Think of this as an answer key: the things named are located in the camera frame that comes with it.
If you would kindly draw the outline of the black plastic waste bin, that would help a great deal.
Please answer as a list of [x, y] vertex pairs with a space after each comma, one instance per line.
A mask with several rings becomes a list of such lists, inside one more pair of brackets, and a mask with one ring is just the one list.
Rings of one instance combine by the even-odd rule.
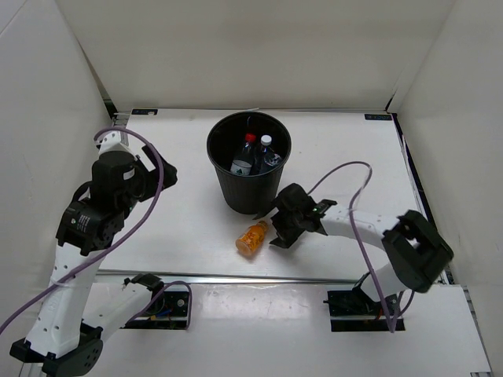
[[[272, 137], [272, 150], [280, 163], [268, 172], [237, 175], [230, 171], [233, 157], [246, 134]], [[292, 139], [278, 119], [262, 112], [237, 112], [219, 120], [207, 136], [207, 155], [215, 167], [222, 194], [230, 208], [241, 214], [265, 210], [277, 194], [282, 171], [292, 150]]]

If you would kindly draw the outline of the left aluminium frame rail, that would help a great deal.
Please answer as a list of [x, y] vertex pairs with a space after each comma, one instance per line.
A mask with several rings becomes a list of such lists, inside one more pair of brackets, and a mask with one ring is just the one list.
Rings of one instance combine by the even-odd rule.
[[[111, 151], [134, 156], [116, 128], [99, 132], [94, 141], [98, 157]], [[129, 214], [98, 208], [90, 201], [90, 184], [91, 179], [79, 186], [64, 210], [51, 282], [39, 297], [41, 309], [33, 328], [10, 350], [26, 364], [40, 363], [48, 376], [84, 376], [103, 349], [102, 326], [86, 324], [83, 311], [100, 264]]]

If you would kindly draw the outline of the aluminium frame rail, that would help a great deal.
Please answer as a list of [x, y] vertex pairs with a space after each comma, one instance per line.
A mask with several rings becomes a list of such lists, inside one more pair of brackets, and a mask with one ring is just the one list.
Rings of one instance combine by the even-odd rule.
[[[134, 156], [116, 128], [99, 132], [94, 141], [98, 157], [111, 151]], [[39, 297], [41, 309], [33, 328], [10, 350], [26, 364], [40, 363], [48, 376], [84, 376], [103, 349], [102, 326], [86, 324], [83, 311], [100, 264], [129, 214], [98, 208], [90, 201], [90, 184], [91, 179], [79, 186], [64, 210], [51, 282]]]
[[[406, 137], [403, 133], [402, 126], [400, 125], [400, 122], [398, 120], [398, 114], [391, 113], [391, 116], [392, 116], [392, 119], [393, 119], [393, 122], [395, 125], [395, 129], [397, 131], [397, 134], [398, 134], [398, 137], [400, 140], [402, 154], [403, 154], [404, 160], [406, 162], [406, 166], [407, 166], [407, 170], [409, 172], [410, 180], [413, 183], [413, 190], [414, 190], [414, 195], [416, 198], [417, 206], [418, 206], [420, 212], [426, 217], [426, 219], [428, 219], [428, 221], [430, 223], [432, 223], [432, 225], [437, 229], [438, 226], [436, 225], [435, 217], [431, 211], [431, 206], [430, 206], [430, 203], [428, 202], [426, 192], [424, 191], [424, 186], [423, 186], [422, 181], [420, 179], [420, 175], [417, 171], [415, 162], [413, 161], [413, 157], [412, 157], [411, 152], [409, 150], [409, 146], [407, 144]], [[472, 302], [470, 292], [469, 292], [467, 286], [461, 285], [461, 287], [463, 289], [464, 296], [465, 296], [466, 302], [468, 304], [468, 308], [469, 308], [470, 313], [472, 315], [472, 319], [474, 321], [475, 328], [477, 330], [477, 333], [479, 336], [479, 341], [482, 345], [486, 360], [487, 360], [488, 364], [490, 364], [488, 353], [486, 351], [483, 337], [481, 335], [478, 318], [476, 315], [475, 307]], [[488, 372], [472, 372], [471, 376], [494, 376], [494, 370], [493, 370], [492, 366], [489, 365]]]

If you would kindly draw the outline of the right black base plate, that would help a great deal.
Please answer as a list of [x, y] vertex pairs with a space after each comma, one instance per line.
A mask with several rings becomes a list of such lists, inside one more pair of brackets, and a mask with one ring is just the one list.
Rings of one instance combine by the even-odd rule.
[[353, 291], [327, 291], [331, 332], [389, 332], [381, 302], [363, 302]]

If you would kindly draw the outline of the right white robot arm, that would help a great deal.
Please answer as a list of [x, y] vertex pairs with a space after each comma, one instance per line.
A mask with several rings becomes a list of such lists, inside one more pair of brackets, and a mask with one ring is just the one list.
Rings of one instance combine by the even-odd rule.
[[304, 232], [315, 232], [353, 239], [387, 255], [384, 267], [369, 270], [349, 291], [329, 292], [326, 302], [335, 317], [395, 314], [392, 299], [406, 290], [427, 292], [453, 259], [447, 242], [416, 210], [398, 217], [350, 210], [330, 199], [315, 202], [298, 184], [281, 190], [256, 216], [272, 210], [276, 247], [289, 248]]

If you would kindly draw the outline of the orange juice bottle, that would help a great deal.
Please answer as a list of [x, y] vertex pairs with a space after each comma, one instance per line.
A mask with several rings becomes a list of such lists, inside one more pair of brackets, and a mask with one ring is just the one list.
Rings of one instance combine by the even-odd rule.
[[237, 251], [246, 258], [251, 258], [262, 246], [268, 232], [269, 226], [266, 221], [261, 220], [250, 226], [235, 241]]

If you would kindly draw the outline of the right blue corner label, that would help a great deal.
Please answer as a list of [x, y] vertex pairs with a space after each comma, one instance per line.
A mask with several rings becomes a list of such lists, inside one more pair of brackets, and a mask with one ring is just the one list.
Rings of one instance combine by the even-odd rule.
[[364, 114], [368, 121], [392, 121], [393, 117], [389, 114]]

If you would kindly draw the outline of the left blue corner label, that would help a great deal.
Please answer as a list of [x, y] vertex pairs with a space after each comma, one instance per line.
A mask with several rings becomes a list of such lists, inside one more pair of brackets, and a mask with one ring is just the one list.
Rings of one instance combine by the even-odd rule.
[[154, 116], [157, 115], [157, 113], [158, 113], [157, 109], [151, 109], [151, 108], [135, 108], [131, 111], [131, 115]]

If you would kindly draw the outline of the metal rail across table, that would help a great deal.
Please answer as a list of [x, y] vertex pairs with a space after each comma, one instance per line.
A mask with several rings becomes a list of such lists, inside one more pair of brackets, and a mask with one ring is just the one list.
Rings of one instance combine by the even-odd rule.
[[279, 277], [279, 276], [245, 276], [229, 274], [203, 274], [203, 273], [167, 273], [152, 272], [153, 275], [162, 278], [181, 277], [184, 281], [202, 284], [238, 284], [239, 282], [262, 282], [262, 283], [310, 283], [310, 284], [354, 284], [357, 280], [350, 279], [329, 279], [329, 278], [308, 278], [308, 277]]

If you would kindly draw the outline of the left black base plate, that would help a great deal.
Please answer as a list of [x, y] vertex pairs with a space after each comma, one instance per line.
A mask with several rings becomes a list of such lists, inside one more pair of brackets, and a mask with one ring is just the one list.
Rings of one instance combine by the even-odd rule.
[[188, 330], [192, 319], [192, 303], [193, 293], [189, 284], [181, 281], [170, 283], [145, 312], [128, 321], [123, 329]]

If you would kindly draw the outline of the red label water bottle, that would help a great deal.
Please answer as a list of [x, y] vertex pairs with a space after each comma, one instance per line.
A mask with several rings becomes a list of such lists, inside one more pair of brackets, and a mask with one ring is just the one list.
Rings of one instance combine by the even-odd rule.
[[248, 176], [251, 173], [254, 163], [255, 142], [256, 136], [254, 134], [245, 134], [244, 141], [241, 143], [233, 157], [230, 167], [230, 172], [232, 174]]

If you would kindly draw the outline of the blue label bottle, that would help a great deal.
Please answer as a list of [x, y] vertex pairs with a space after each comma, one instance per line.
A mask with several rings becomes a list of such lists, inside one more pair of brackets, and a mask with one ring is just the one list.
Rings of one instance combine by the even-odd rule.
[[271, 171], [282, 162], [282, 157], [271, 147], [272, 140], [272, 137], [268, 134], [264, 134], [260, 138], [259, 145], [255, 150], [254, 168], [256, 174], [264, 174]]

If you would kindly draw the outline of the right aluminium frame rail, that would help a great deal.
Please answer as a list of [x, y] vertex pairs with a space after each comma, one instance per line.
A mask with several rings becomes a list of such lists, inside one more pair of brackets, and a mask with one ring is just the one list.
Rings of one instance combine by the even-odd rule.
[[[393, 119], [393, 122], [395, 125], [395, 129], [397, 131], [397, 134], [398, 134], [398, 137], [400, 140], [402, 154], [403, 154], [404, 160], [406, 162], [406, 166], [407, 166], [407, 170], [409, 172], [410, 180], [413, 183], [413, 190], [414, 190], [414, 195], [416, 198], [417, 206], [418, 206], [420, 212], [426, 217], [426, 219], [428, 219], [428, 221], [430, 223], [432, 223], [432, 225], [437, 229], [438, 226], [436, 225], [435, 217], [431, 211], [431, 206], [430, 206], [430, 203], [428, 202], [426, 192], [424, 191], [424, 186], [423, 186], [422, 181], [420, 179], [420, 175], [417, 171], [415, 162], [413, 161], [413, 157], [412, 157], [411, 152], [409, 150], [409, 146], [407, 144], [406, 137], [403, 133], [402, 126], [400, 125], [400, 122], [398, 120], [398, 114], [391, 113], [391, 116], [392, 116], [392, 119]], [[470, 313], [472, 315], [472, 319], [474, 321], [475, 328], [477, 330], [477, 333], [479, 336], [479, 341], [482, 345], [486, 360], [487, 360], [488, 364], [490, 364], [488, 353], [486, 351], [483, 337], [481, 335], [478, 318], [476, 315], [475, 307], [472, 302], [470, 292], [469, 292], [467, 286], [461, 285], [461, 287], [463, 289], [464, 296], [465, 296], [466, 302], [468, 304], [468, 308], [469, 308]], [[472, 372], [471, 376], [494, 376], [494, 370], [493, 370], [492, 366], [489, 365], [488, 372]]]

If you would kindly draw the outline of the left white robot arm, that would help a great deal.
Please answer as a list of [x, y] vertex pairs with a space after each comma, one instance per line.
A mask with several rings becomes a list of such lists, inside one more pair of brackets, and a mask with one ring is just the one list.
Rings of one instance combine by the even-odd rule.
[[144, 312], [158, 313], [165, 303], [166, 284], [143, 273], [126, 280], [109, 304], [84, 314], [105, 257], [140, 229], [161, 192], [177, 182], [176, 168], [149, 141], [130, 133], [142, 142], [152, 170], [123, 143], [121, 134], [108, 128], [95, 135], [98, 158], [91, 179], [75, 190], [57, 228], [50, 285], [1, 326], [5, 330], [27, 308], [41, 302], [32, 329], [11, 345], [9, 354], [25, 364], [41, 364], [48, 376], [84, 376], [115, 331]]

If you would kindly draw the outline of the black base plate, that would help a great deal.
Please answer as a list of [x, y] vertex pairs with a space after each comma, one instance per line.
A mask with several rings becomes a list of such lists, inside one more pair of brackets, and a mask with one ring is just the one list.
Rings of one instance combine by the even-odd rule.
[[363, 302], [353, 291], [327, 291], [331, 332], [389, 332], [381, 302]]
[[145, 312], [128, 321], [123, 329], [188, 330], [192, 319], [192, 303], [193, 293], [189, 284], [181, 281], [170, 283]]

